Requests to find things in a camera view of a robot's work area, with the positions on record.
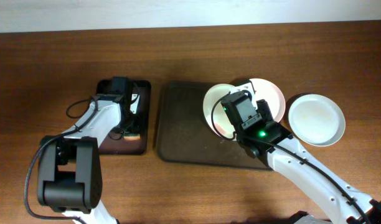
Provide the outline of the white plate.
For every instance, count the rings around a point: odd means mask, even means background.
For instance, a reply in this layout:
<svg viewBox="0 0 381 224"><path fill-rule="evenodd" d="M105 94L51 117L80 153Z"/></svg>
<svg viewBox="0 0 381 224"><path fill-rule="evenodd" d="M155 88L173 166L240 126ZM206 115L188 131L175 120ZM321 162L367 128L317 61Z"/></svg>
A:
<svg viewBox="0 0 381 224"><path fill-rule="evenodd" d="M218 102L221 97L229 93L231 87L234 86L222 83L216 84L209 88L204 96L202 109L205 120L214 134L220 137L217 133L218 130L222 136L228 138L229 140L235 141L235 129L230 123L223 106L220 102Z"/></svg>
<svg viewBox="0 0 381 224"><path fill-rule="evenodd" d="M255 88L255 101L253 105L256 106L258 100L264 99L268 102L273 119L280 122L285 114L286 102L281 90L272 82L262 78L251 78Z"/></svg>

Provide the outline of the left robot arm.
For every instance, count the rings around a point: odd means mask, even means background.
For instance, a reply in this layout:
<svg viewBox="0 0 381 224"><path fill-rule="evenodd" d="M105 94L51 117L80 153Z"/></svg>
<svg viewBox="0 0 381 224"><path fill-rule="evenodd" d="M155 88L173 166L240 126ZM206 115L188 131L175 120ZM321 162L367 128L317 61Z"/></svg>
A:
<svg viewBox="0 0 381 224"><path fill-rule="evenodd" d="M68 130L45 136L31 164L38 166L37 200L75 223L118 223L101 201L103 179L99 147L111 131L123 134L133 124L131 105L138 85L126 77L102 80L85 112Z"/></svg>

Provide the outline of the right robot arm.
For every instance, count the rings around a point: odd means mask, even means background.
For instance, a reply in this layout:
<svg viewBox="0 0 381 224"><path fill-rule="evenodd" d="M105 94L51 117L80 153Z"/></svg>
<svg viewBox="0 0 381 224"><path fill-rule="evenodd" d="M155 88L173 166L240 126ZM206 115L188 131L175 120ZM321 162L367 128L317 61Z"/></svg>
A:
<svg viewBox="0 0 381 224"><path fill-rule="evenodd" d="M314 158L280 123L265 100L252 101L248 91L218 100L234 127L233 139L302 190L332 223L381 223L381 201L352 187Z"/></svg>

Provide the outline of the pale green plate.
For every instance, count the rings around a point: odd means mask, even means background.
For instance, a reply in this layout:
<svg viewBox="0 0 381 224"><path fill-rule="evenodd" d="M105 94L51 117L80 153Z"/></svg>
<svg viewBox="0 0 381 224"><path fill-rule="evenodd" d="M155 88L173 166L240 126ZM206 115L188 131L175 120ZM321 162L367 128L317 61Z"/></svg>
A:
<svg viewBox="0 0 381 224"><path fill-rule="evenodd" d="M300 140L317 147L337 143L346 130L340 107L330 98L317 94L297 98L289 108L288 122Z"/></svg>

